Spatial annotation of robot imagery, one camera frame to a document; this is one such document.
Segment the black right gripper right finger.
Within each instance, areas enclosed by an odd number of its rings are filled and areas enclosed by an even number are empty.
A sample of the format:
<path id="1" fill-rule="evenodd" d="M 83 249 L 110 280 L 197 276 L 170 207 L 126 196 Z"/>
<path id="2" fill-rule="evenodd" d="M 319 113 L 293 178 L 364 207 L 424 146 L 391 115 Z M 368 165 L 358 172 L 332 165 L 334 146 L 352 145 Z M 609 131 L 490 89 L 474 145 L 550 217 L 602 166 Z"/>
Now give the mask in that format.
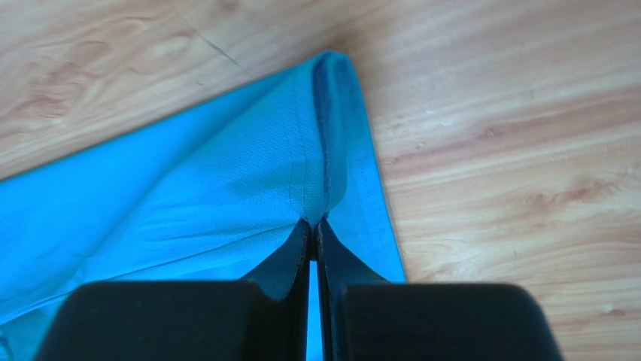
<path id="1" fill-rule="evenodd" d="M 560 360 L 542 309 L 512 284 L 395 284 L 317 225 L 326 360 Z"/>

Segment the teal t shirt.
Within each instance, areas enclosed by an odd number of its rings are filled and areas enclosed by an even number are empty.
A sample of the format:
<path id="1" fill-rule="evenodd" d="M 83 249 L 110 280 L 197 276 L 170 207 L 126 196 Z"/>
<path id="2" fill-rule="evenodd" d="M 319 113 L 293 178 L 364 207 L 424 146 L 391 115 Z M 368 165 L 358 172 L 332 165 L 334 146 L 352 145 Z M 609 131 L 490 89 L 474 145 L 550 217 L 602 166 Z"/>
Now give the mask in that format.
<path id="1" fill-rule="evenodd" d="M 31 360 L 95 281 L 236 279 L 326 219 L 406 279 L 350 59 L 326 51 L 1 182 L 1 358 Z"/>

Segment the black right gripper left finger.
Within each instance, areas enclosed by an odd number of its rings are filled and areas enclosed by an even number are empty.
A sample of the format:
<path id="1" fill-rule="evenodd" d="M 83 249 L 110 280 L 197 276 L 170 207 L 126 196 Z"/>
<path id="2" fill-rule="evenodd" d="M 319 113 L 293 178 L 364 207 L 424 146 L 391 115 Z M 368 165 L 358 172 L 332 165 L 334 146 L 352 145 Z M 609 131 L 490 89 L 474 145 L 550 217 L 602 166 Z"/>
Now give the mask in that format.
<path id="1" fill-rule="evenodd" d="M 236 281 L 92 283 L 59 309 L 38 360 L 303 360 L 311 229 Z"/>

